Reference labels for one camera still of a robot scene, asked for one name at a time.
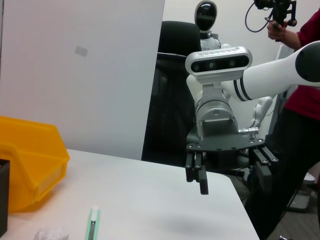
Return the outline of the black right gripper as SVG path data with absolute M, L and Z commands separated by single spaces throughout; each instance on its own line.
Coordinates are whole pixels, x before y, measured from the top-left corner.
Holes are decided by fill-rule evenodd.
M 255 148 L 252 151 L 262 192 L 272 192 L 278 176 L 279 159 L 269 150 L 265 141 L 257 138 L 257 128 L 238 129 L 232 118 L 217 120 L 201 119 L 197 124 L 199 138 L 186 145 L 188 150 L 185 162 L 186 181 L 199 183 L 200 194 L 208 195 L 208 178 L 202 152 L 238 151 Z

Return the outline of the bare person hand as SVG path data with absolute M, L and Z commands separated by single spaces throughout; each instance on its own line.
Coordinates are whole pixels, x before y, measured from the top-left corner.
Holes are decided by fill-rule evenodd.
M 267 34 L 271 40 L 281 42 L 293 50 L 298 50 L 302 47 L 298 34 L 286 29 L 286 22 L 284 26 L 279 24 L 275 27 L 276 24 L 276 21 L 272 21 L 267 25 Z

